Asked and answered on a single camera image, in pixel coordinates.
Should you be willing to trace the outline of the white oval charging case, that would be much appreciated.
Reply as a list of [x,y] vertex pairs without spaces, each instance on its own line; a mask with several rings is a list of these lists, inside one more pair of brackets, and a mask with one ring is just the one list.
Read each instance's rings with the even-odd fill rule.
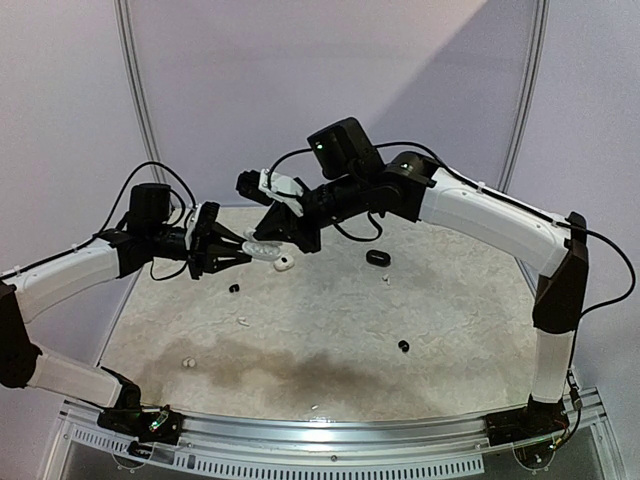
[[278,242],[257,240],[254,236],[254,229],[247,229],[243,232],[244,242],[242,251],[256,260],[273,262],[282,255],[281,246]]

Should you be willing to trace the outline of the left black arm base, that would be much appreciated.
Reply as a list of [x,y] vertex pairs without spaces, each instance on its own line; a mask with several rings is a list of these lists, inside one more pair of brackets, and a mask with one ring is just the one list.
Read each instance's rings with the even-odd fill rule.
[[103,429],[135,437],[140,443],[177,445],[185,416],[169,405],[136,408],[107,408],[98,416]]

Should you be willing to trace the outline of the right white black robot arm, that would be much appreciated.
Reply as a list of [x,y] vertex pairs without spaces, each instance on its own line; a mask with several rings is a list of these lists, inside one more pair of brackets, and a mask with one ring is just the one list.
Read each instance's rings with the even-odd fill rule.
[[325,183],[310,189],[274,167],[243,173],[238,192],[268,206],[254,236],[303,253],[321,248],[322,229],[359,214],[392,214],[449,228],[497,248],[537,270],[532,312],[537,332],[530,404],[517,427],[537,436],[556,417],[584,304],[589,273],[586,223],[523,204],[448,167],[431,149],[402,142],[391,162],[353,117],[307,139]]

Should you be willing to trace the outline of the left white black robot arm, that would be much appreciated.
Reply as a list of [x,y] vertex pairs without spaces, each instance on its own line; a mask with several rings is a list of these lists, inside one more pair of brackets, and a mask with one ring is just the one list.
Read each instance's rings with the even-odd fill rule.
[[171,188],[133,187],[122,222],[96,234],[84,247],[32,269],[9,273],[1,283],[1,384],[40,388],[85,400],[108,410],[128,434],[148,426],[136,386],[33,343],[26,329],[51,307],[96,285],[125,278],[153,260],[183,263],[192,279],[251,261],[242,237],[217,223],[219,206],[196,206],[187,226],[170,224]]

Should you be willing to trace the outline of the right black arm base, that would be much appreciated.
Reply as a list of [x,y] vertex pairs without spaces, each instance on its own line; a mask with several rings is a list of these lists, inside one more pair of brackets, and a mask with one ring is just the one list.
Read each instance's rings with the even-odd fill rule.
[[529,397],[523,407],[487,414],[483,417],[491,446],[516,443],[564,431],[569,426],[565,405],[543,403]]

